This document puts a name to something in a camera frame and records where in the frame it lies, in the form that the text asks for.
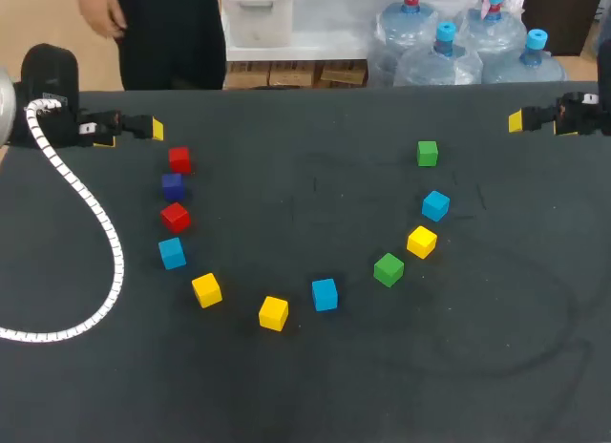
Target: plastic container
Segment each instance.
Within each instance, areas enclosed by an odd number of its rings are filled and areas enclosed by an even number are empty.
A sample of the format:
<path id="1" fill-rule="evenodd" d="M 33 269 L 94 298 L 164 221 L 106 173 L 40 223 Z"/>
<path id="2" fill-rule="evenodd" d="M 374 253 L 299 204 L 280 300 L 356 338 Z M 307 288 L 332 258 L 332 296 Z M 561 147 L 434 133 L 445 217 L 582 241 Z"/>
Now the plastic container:
<path id="1" fill-rule="evenodd" d="M 221 0 L 231 43 L 236 47 L 290 45 L 295 0 Z"/>
<path id="2" fill-rule="evenodd" d="M 456 25 L 442 22 L 434 44 L 405 52 L 397 65 L 395 86 L 472 85 L 481 83 L 482 62 L 476 52 L 453 43 Z"/>
<path id="3" fill-rule="evenodd" d="M 371 87 L 391 87 L 397 62 L 405 50 L 416 44 L 432 43 L 437 13 L 420 0 L 390 4 L 376 18 L 369 47 L 369 82 Z"/>
<path id="4" fill-rule="evenodd" d="M 486 64 L 489 58 L 522 49 L 526 41 L 526 27 L 521 20 L 501 6 L 504 0 L 489 0 L 490 9 L 482 19 L 482 9 L 469 9 L 456 36 L 459 44 L 477 51 Z"/>
<path id="5" fill-rule="evenodd" d="M 503 54 L 484 66 L 483 83 L 558 82 L 568 80 L 566 71 L 544 52 L 547 32 L 528 33 L 526 49 Z"/>

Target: cardboard box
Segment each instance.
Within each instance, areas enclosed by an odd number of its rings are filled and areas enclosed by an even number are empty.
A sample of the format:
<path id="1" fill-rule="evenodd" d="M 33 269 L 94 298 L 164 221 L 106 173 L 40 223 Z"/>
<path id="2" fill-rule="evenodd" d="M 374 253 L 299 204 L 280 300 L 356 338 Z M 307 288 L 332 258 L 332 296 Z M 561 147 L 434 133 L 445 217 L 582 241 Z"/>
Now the cardboard box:
<path id="1" fill-rule="evenodd" d="M 269 85 L 311 88 L 315 69 L 314 61 L 275 61 L 271 66 Z"/>
<path id="2" fill-rule="evenodd" d="M 247 90 L 266 87 L 269 81 L 269 61 L 233 62 L 227 66 L 226 90 Z"/>
<path id="3" fill-rule="evenodd" d="M 314 88 L 362 88 L 363 85 L 354 85 L 343 82 L 329 82 L 328 80 L 318 79 Z"/>
<path id="4" fill-rule="evenodd" d="M 362 86 L 366 75 L 367 61 L 363 59 L 327 61 L 323 68 L 321 80 Z"/>

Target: black pants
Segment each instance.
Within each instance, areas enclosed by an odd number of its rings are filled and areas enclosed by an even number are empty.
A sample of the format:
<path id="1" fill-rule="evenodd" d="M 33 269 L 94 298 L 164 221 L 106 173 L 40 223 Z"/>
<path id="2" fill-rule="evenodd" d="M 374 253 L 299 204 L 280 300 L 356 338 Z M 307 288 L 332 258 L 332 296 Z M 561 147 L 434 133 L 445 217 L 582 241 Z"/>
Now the black pants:
<path id="1" fill-rule="evenodd" d="M 128 29 L 117 40 L 125 90 L 219 90 L 226 54 L 217 0 L 118 0 Z"/>

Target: cube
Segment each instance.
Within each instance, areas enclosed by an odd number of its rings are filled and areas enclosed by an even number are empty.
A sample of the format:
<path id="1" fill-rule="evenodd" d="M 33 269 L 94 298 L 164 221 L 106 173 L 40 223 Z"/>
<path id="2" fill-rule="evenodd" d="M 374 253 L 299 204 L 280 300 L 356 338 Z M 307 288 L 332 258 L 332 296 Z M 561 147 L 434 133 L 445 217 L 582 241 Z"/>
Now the cube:
<path id="1" fill-rule="evenodd" d="M 185 190 L 182 181 L 182 174 L 164 174 L 161 177 L 163 196 L 168 202 L 182 201 Z"/>
<path id="2" fill-rule="evenodd" d="M 161 211 L 161 221 L 177 235 L 191 224 L 191 217 L 184 207 L 175 202 Z"/>
<path id="3" fill-rule="evenodd" d="M 161 259 L 165 269 L 174 269 L 187 264 L 179 238 L 172 238 L 171 240 L 159 243 L 159 252 L 161 252 Z"/>
<path id="4" fill-rule="evenodd" d="M 318 312 L 337 308 L 337 288 L 335 281 L 324 279 L 312 283 L 312 298 Z"/>
<path id="5" fill-rule="evenodd" d="M 437 191 L 430 192 L 422 203 L 422 215 L 434 222 L 439 222 L 448 214 L 448 209 L 450 209 L 450 199 Z"/>
<path id="6" fill-rule="evenodd" d="M 392 287 L 401 276 L 405 265 L 392 254 L 386 254 L 373 266 L 373 277 L 386 287 Z"/>
<path id="7" fill-rule="evenodd" d="M 282 331 L 288 317 L 288 302 L 274 297 L 265 297 L 259 311 L 259 324 L 270 330 Z"/>
<path id="8" fill-rule="evenodd" d="M 421 259 L 426 259 L 436 244 L 437 235 L 424 226 L 419 226 L 408 236 L 408 250 Z"/>
<path id="9" fill-rule="evenodd" d="M 221 288 L 214 274 L 208 273 L 191 281 L 201 307 L 209 307 L 222 301 Z"/>
<path id="10" fill-rule="evenodd" d="M 169 150 L 168 155 L 173 173 L 191 174 L 191 158 L 188 148 L 175 147 Z"/>
<path id="11" fill-rule="evenodd" d="M 421 140 L 418 142 L 418 166 L 436 166 L 439 151 L 434 140 Z"/>

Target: white cable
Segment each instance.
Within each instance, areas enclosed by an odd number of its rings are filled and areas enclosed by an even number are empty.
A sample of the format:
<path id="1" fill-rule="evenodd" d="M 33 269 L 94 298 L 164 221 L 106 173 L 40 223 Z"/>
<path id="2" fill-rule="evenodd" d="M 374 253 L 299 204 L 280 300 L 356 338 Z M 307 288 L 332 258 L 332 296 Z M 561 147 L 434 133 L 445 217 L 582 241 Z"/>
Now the white cable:
<path id="1" fill-rule="evenodd" d="M 36 139 L 36 143 L 40 150 L 42 150 L 45 157 L 55 167 L 57 172 L 68 182 L 71 187 L 78 193 L 81 198 L 89 205 L 92 212 L 97 217 L 100 225 L 104 228 L 108 241 L 113 249 L 113 257 L 115 258 L 115 276 L 113 277 L 113 284 L 111 290 L 106 297 L 106 300 L 102 306 L 86 321 L 61 331 L 55 331 L 52 333 L 30 333 L 27 331 L 11 330 L 9 328 L 0 327 L 0 338 L 5 340 L 20 341 L 23 343 L 53 343 L 56 341 L 68 340 L 74 338 L 87 330 L 95 326 L 99 321 L 104 319 L 106 314 L 112 309 L 116 303 L 119 292 L 123 285 L 123 275 L 125 273 L 125 262 L 123 261 L 123 250 L 121 249 L 121 242 L 118 239 L 115 228 L 108 218 L 102 206 L 95 199 L 94 195 L 87 190 L 87 187 L 78 179 L 77 176 L 64 164 L 61 158 L 55 153 L 50 143 L 45 138 L 36 114 L 40 111 L 50 111 L 52 109 L 58 109 L 61 107 L 61 103 L 56 99 L 36 99 L 32 101 L 26 109 L 26 119 L 30 131 Z"/>

